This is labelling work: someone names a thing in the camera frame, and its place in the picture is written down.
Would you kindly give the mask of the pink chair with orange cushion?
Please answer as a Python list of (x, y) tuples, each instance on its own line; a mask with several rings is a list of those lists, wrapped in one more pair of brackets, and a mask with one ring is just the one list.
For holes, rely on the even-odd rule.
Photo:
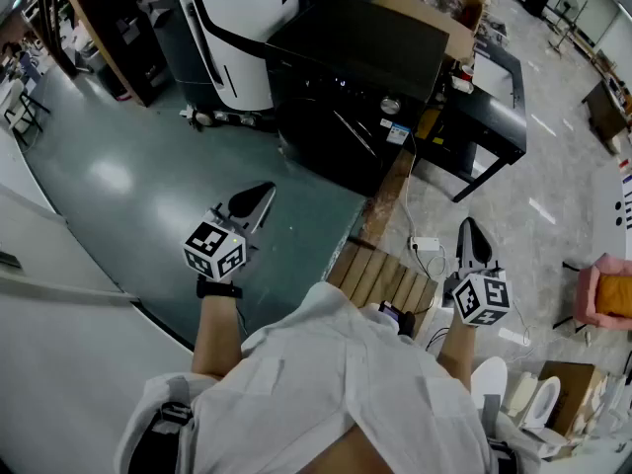
[(575, 319), (580, 323), (607, 330), (632, 331), (632, 319), (596, 312), (596, 287), (601, 275), (632, 277), (632, 261), (604, 253), (590, 267), (579, 271)]

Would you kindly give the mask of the white and black machine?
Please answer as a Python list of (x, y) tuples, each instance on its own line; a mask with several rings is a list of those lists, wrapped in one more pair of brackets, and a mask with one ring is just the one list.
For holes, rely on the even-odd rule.
[(139, 7), (189, 105), (272, 109), (265, 45), (296, 16), (299, 0), (141, 0)]

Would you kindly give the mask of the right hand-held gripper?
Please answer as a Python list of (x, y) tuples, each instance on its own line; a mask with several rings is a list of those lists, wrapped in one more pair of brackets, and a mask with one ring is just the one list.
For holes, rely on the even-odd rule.
[[(473, 217), (459, 225), (457, 268), (487, 268), (492, 262), (492, 244)], [(504, 269), (480, 270), (464, 277), (454, 273), (445, 282), (445, 305), (451, 306), (463, 324), (491, 326), (511, 311), (510, 287)]]

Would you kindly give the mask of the person's left forearm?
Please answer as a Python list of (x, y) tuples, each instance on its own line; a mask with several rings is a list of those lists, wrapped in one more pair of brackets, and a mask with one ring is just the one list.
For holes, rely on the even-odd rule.
[(237, 299), (207, 296), (201, 300), (192, 372), (223, 378), (241, 360)]

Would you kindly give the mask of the wooden slatted pallet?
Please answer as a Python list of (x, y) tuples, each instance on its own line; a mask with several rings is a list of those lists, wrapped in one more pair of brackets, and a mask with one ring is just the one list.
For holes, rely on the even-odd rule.
[(336, 258), (327, 282), (337, 287), (356, 307), (386, 303), (415, 320), (417, 337), (435, 302), (438, 282), (406, 266), (398, 257), (350, 237)]

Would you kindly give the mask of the white toilet seat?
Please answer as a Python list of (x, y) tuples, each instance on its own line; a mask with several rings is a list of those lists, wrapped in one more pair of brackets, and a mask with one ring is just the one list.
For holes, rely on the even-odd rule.
[(519, 426), (528, 430), (543, 429), (556, 406), (560, 391), (561, 381), (557, 376), (538, 380)]

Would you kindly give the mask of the white flat box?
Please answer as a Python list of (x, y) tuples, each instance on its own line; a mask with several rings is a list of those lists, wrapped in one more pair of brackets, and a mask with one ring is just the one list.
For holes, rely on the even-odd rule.
[(476, 87), (497, 99), (513, 97), (514, 81), (506, 68), (476, 52), (473, 71), (472, 82)]

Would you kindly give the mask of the black wristband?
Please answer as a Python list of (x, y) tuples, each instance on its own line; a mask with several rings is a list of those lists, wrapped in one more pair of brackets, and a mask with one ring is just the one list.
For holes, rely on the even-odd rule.
[(204, 299), (207, 296), (241, 299), (243, 297), (243, 290), (240, 287), (234, 285), (232, 282), (224, 283), (207, 280), (206, 276), (198, 275), (196, 294), (197, 297), (200, 299)]

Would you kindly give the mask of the yellow cloth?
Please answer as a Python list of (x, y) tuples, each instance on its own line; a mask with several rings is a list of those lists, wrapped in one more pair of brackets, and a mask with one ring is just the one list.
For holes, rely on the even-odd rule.
[(599, 314), (632, 319), (632, 276), (599, 277), (595, 310)]

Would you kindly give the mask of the black metal table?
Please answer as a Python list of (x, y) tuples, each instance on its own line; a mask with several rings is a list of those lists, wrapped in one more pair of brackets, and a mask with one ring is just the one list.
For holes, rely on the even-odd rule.
[(479, 52), (506, 68), (513, 77), (513, 97), (497, 99), (470, 81), (466, 94), (451, 87), (444, 74), (435, 85), (416, 130), (417, 159), (438, 166), (466, 184), (451, 200), (467, 198), (506, 166), (526, 153), (526, 119), (522, 70), (519, 60), (486, 40), (475, 41)]

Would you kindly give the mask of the white folding chair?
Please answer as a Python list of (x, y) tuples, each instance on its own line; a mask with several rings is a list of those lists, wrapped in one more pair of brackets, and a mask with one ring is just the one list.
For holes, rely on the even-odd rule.
[(50, 115), (50, 110), (30, 96), (24, 83), (19, 80), (4, 82), (0, 86), (0, 122), (18, 140), (31, 126), (42, 131), (36, 112), (41, 110)]

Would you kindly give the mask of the black washing machine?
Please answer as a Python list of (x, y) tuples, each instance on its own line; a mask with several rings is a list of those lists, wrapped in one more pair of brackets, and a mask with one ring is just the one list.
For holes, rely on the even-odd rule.
[[(445, 57), (448, 34), (360, 0), (317, 3), (266, 43), (266, 65), (286, 157), (357, 194), (379, 189), (409, 147)], [(401, 111), (380, 109), (394, 97)], [(403, 145), (391, 124), (409, 127)]]

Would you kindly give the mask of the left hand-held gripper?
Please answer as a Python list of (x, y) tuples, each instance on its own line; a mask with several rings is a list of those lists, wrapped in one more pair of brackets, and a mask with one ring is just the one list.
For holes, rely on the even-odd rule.
[(191, 222), (183, 237), (187, 266), (212, 281), (222, 281), (250, 263), (259, 251), (258, 231), (276, 192), (274, 183), (261, 183), (233, 196), (229, 206), (219, 203)]

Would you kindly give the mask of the small brown cardboard box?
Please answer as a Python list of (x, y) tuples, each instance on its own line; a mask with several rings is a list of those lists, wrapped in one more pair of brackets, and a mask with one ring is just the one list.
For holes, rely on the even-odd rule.
[(570, 439), (580, 434), (576, 431), (578, 416), (582, 417), (579, 424), (585, 426), (601, 405), (607, 377), (593, 364), (547, 360), (539, 379), (550, 377), (558, 377), (561, 386), (546, 427)]

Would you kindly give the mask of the person's right forearm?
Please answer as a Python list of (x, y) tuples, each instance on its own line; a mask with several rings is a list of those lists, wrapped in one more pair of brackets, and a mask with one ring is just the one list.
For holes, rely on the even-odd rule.
[(477, 329), (464, 324), (458, 312), (453, 314), (450, 327), (437, 356), (437, 362), (448, 374), (471, 390), (471, 374)]

